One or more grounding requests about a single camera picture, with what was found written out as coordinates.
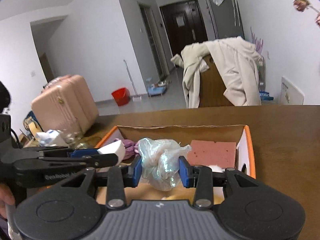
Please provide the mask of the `person's left hand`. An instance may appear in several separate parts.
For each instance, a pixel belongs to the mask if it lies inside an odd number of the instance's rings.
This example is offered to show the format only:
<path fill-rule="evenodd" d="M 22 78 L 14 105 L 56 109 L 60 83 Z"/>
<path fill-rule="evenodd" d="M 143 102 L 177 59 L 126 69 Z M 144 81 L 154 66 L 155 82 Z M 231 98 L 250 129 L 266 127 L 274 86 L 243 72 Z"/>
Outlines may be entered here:
<path fill-rule="evenodd" d="M 15 198 L 10 188 L 0 183 L 0 213 L 3 218 L 7 218 L 6 205 L 15 205 Z"/>

